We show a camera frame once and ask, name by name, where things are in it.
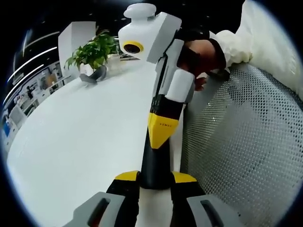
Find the person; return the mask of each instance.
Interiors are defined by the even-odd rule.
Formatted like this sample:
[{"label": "person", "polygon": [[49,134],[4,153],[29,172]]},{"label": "person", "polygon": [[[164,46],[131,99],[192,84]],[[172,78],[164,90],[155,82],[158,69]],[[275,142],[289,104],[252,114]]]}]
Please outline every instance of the person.
[{"label": "person", "polygon": [[[261,5],[246,0],[242,6],[240,27],[234,34],[224,30],[210,32],[209,39],[185,43],[200,55],[194,75],[230,67],[233,63],[249,62],[265,70],[292,89],[303,100],[303,70],[300,57],[290,38],[274,17]],[[223,52],[224,58],[218,57]],[[188,70],[186,62],[179,67]],[[206,78],[196,78],[196,90],[202,90]]]},{"label": "person", "polygon": [[32,99],[32,98],[33,98],[32,90],[30,89],[29,86],[27,86],[27,96],[29,97],[29,99]]}]

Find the wall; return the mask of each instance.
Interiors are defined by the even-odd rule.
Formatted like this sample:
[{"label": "wall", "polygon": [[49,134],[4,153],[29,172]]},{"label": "wall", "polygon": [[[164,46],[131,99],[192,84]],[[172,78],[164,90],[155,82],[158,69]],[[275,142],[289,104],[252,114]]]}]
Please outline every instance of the wall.
[{"label": "wall", "polygon": [[71,22],[58,37],[59,61],[62,75],[67,77],[71,75],[70,80],[77,78],[80,73],[76,66],[64,68],[66,60],[71,57],[72,53],[92,39],[96,34],[96,22],[94,21],[77,21]]},{"label": "wall", "polygon": [[[51,69],[51,71],[56,67],[56,64],[58,64],[58,61],[48,65],[47,67],[43,68],[43,71],[46,70],[48,67]],[[42,71],[40,71],[39,73],[35,74],[29,81],[27,81],[26,83],[22,84],[21,86],[19,86],[8,98],[8,100],[6,101],[4,108],[3,109],[7,109],[8,106],[10,105],[11,102],[13,102],[13,98],[19,94],[19,93],[26,93],[26,87],[32,85],[35,80],[38,80],[38,84],[40,83],[40,79],[42,77]]]},{"label": "wall", "polygon": [[29,81],[27,81],[25,84],[22,85],[22,90],[20,93],[24,94],[27,92],[27,86],[31,86],[32,84],[34,84],[36,81],[37,81],[37,84],[38,84],[38,88],[36,89],[36,92],[37,93],[40,93],[41,92],[41,89],[40,89],[40,81],[41,81],[41,78],[46,76],[46,75],[49,75],[49,70],[47,68],[49,68],[51,70],[51,72],[56,68],[56,64],[58,62],[55,62],[53,64],[50,64],[48,65],[46,68],[44,68],[41,72],[39,72],[38,74],[36,74],[33,78],[31,78]]}]

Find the human hand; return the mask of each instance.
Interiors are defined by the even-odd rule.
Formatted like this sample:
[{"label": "human hand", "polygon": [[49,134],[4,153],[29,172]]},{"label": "human hand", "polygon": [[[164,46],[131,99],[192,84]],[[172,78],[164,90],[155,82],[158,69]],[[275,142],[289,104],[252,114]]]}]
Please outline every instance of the human hand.
[{"label": "human hand", "polygon": [[[201,91],[204,89],[202,85],[206,83],[206,78],[197,77],[203,72],[220,68],[222,62],[218,60],[216,49],[209,40],[194,40],[186,42],[185,46],[200,55],[199,63],[191,69],[191,72],[195,76],[195,90]],[[189,71],[189,64],[186,61],[178,62],[178,67]]]}]

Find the potted plant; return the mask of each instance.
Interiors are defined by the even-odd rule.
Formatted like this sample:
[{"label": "potted plant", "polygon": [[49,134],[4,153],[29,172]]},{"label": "potted plant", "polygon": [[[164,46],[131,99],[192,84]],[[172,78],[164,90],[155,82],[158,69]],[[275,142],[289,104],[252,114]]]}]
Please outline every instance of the potted plant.
[{"label": "potted plant", "polygon": [[68,69],[71,65],[77,66],[78,70],[83,65],[89,65],[93,69],[91,78],[105,77],[107,58],[109,54],[117,53],[118,42],[114,36],[109,34],[108,30],[101,31],[92,40],[89,40],[84,46],[80,46],[67,59],[65,66]]}]

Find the white desk surface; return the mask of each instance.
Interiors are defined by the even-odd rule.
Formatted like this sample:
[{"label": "white desk surface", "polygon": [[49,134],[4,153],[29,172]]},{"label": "white desk surface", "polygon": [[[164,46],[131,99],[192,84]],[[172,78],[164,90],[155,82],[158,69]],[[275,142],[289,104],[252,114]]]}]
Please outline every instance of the white desk surface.
[{"label": "white desk surface", "polygon": [[[155,65],[129,61],[124,72],[88,86],[79,78],[42,102],[17,133],[8,168],[34,220],[59,227],[76,207],[115,176],[140,170],[152,100]],[[172,138],[179,169],[182,124]],[[167,227],[170,191],[141,189],[137,227]]]}]

